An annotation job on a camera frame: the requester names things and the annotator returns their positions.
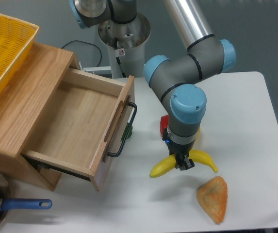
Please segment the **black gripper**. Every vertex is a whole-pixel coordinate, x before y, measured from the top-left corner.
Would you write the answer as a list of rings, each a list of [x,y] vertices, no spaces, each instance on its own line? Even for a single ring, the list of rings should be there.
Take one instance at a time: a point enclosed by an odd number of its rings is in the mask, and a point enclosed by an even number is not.
[[[193,147],[195,134],[191,136],[179,136],[173,133],[170,128],[165,128],[162,140],[167,145],[170,155],[175,154],[176,169],[189,170],[195,166],[193,160],[187,156]]]

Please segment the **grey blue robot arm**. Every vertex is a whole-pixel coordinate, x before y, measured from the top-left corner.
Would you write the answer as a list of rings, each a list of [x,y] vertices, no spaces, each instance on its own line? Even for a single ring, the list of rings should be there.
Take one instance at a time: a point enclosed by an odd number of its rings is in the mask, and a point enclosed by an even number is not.
[[[163,141],[173,166],[194,166],[190,152],[206,111],[206,95],[196,84],[233,67],[234,46],[218,40],[195,0],[167,0],[165,6],[187,54],[176,61],[164,55],[144,60],[151,29],[134,0],[72,0],[70,7],[80,27],[98,27],[107,46],[113,78],[143,76],[168,113]]]

